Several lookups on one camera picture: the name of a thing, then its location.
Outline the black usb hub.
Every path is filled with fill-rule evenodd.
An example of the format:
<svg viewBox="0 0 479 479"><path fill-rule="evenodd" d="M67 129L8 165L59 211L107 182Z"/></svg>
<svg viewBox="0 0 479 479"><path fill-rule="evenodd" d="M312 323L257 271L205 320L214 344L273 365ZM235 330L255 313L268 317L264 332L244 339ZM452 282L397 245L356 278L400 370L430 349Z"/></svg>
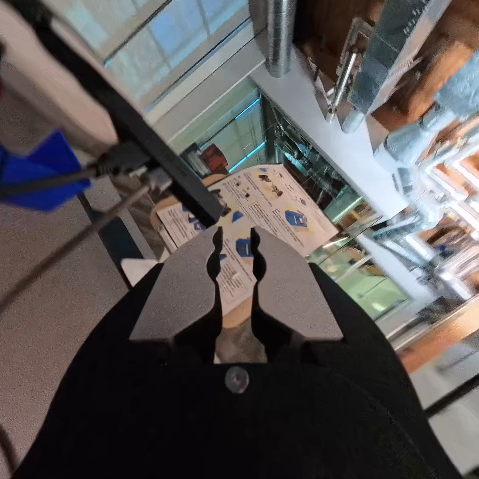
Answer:
<svg viewBox="0 0 479 479"><path fill-rule="evenodd" d="M219 221L223 207L201 180L144 121L140 113L87 60L54 32L53 14L41 1L12 1L46 50L108 112L120 140L131 140L154 166L172 178L172 193L206 227Z"/></svg>

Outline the instruction sheet on stand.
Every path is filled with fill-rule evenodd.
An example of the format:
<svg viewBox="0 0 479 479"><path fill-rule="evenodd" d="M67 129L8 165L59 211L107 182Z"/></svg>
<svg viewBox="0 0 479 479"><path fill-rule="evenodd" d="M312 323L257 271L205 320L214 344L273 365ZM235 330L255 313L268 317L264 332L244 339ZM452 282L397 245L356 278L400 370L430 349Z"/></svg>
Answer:
<svg viewBox="0 0 479 479"><path fill-rule="evenodd" d="M160 262L164 262L167 256L171 255L177 247L171 237L164 231L164 225L158 216L158 211L174 206L177 202L177 198L167 191L162 195L162 199L154 205L149 215L151 226L158 235L164 248L164 252L159 257ZM250 318L251 308L252 297L248 297L228 314L223 314L223 327L230 329L242 325Z"/></svg>

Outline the blue storage bin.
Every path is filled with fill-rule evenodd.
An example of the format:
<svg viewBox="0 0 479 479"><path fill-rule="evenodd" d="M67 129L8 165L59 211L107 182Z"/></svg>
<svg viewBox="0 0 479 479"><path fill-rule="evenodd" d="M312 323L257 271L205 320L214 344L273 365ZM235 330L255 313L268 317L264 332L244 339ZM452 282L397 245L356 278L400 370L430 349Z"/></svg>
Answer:
<svg viewBox="0 0 479 479"><path fill-rule="evenodd" d="M79 171L82 166L60 132L54 132L26 155L15 154L0 146L1 186L8 183L28 183ZM1 199L17 207L51 212L61 207L92 185L81 179L55 188L24 193Z"/></svg>

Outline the printed instruction sheet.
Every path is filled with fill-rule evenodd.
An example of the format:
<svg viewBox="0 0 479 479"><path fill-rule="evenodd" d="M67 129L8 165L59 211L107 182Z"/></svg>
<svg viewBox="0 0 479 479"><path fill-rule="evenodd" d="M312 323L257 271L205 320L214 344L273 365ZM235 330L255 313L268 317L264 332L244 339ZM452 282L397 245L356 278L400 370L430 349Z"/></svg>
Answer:
<svg viewBox="0 0 479 479"><path fill-rule="evenodd" d="M223 206L221 272L217 279L223 316L247 303L253 294L250 230L261 227L303 257L327 244L338 229L282 164L251 166L230 175L203 180Z"/></svg>

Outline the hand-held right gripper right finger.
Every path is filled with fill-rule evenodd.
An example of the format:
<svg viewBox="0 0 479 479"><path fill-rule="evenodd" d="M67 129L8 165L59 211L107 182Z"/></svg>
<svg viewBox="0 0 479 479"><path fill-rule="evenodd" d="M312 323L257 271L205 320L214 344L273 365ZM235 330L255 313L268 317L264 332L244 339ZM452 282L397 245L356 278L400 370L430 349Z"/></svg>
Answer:
<svg viewBox="0 0 479 479"><path fill-rule="evenodd" d="M300 357L305 346L344 338L306 259L261 227L250 231L253 274L252 332L267 362Z"/></svg>

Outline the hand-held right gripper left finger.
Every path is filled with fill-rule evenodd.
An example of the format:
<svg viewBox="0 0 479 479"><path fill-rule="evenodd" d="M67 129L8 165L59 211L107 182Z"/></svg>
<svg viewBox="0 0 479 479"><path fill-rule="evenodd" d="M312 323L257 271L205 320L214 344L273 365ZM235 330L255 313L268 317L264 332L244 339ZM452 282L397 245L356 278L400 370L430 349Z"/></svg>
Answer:
<svg viewBox="0 0 479 479"><path fill-rule="evenodd" d="M163 343L214 363L223 311L217 277L223 229L212 226L164 262L130 333L135 343Z"/></svg>

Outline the red crate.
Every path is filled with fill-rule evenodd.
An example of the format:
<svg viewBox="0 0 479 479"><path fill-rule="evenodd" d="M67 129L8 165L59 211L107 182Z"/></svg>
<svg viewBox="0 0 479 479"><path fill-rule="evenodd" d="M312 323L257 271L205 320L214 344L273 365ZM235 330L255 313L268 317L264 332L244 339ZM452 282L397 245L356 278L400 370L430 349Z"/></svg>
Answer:
<svg viewBox="0 0 479 479"><path fill-rule="evenodd" d="M214 143L203 150L202 160L213 174L229 173L227 159Z"/></svg>

